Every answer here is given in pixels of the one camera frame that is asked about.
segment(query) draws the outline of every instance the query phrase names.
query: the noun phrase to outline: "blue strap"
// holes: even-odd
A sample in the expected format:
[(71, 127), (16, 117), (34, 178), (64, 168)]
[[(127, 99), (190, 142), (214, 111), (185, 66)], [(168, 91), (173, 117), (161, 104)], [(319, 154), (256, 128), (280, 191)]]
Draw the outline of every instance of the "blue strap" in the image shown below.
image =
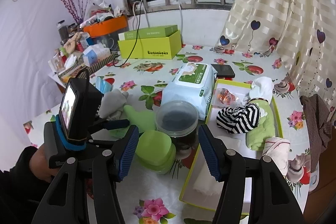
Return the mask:
[(67, 150), (72, 150), (72, 151), (82, 151), (86, 148), (86, 143), (84, 143), (83, 145), (74, 145), (72, 143), (68, 143), (68, 141), (66, 140), (62, 127), (61, 127), (61, 123), (59, 121), (59, 116), (58, 114), (56, 115), (56, 129), (57, 129), (57, 133), (63, 143), (63, 146), (67, 149)]

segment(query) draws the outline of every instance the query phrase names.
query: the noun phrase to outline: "orange lid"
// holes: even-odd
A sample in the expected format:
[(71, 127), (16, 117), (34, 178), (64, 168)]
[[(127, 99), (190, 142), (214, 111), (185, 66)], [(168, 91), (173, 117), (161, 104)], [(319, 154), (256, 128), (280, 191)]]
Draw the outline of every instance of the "orange lid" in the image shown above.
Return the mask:
[(91, 37), (100, 37), (127, 27), (126, 16), (116, 17), (83, 28)]

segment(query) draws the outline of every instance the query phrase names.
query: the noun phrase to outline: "human hand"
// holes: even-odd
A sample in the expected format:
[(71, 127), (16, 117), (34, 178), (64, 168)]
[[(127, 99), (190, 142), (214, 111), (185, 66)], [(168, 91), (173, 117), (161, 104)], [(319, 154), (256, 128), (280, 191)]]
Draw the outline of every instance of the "human hand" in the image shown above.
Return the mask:
[(51, 182), (51, 176), (56, 176), (59, 171), (57, 169), (50, 169), (44, 153), (44, 144), (34, 153), (29, 161), (29, 168), (31, 172), (40, 180)]

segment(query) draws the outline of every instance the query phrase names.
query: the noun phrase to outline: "black cable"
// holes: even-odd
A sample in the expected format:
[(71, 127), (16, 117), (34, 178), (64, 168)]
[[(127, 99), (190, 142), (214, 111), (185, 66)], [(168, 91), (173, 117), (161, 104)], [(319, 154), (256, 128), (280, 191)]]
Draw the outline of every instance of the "black cable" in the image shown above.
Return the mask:
[(113, 58), (113, 60), (112, 60), (112, 64), (113, 64), (113, 66), (115, 66), (115, 67), (117, 67), (117, 68), (120, 68), (120, 67), (122, 67), (123, 65), (126, 64), (126, 62), (128, 61), (128, 59), (131, 57), (132, 52), (134, 51), (134, 48), (135, 48), (135, 46), (136, 46), (136, 44), (137, 44), (137, 42), (138, 42), (138, 34), (139, 34), (139, 28), (140, 28), (140, 18), (141, 18), (141, 6), (142, 6), (142, 3), (143, 3), (143, 0), (142, 0), (141, 3), (140, 3), (139, 25), (138, 25), (138, 28), (137, 28), (137, 31), (136, 31), (136, 40), (135, 40), (133, 49), (131, 50), (131, 53), (130, 53), (129, 56), (127, 57), (126, 61), (125, 61), (122, 65), (120, 65), (120, 66), (116, 66), (116, 65), (114, 64), (114, 61), (115, 61), (115, 59), (116, 59), (118, 56), (115, 56), (115, 58)]
[(90, 83), (90, 73), (88, 71), (87, 68), (81, 69), (77, 75), (75, 76), (75, 78), (78, 78), (80, 74), (82, 74), (83, 72), (85, 72), (86, 75), (86, 83), (85, 83), (85, 91), (84, 91), (84, 98), (83, 98), (83, 104), (82, 104), (82, 111), (81, 111), (81, 118), (84, 117), (84, 111), (86, 110), (86, 102), (87, 102), (87, 96), (89, 93), (89, 83)]

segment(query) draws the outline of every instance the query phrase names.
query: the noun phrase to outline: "smartphone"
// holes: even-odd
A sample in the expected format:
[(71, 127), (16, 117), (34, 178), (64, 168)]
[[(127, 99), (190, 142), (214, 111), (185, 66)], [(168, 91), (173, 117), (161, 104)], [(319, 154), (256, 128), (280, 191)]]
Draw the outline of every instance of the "smartphone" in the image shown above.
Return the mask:
[(217, 77), (235, 78), (235, 73), (230, 65), (211, 64), (217, 71)]

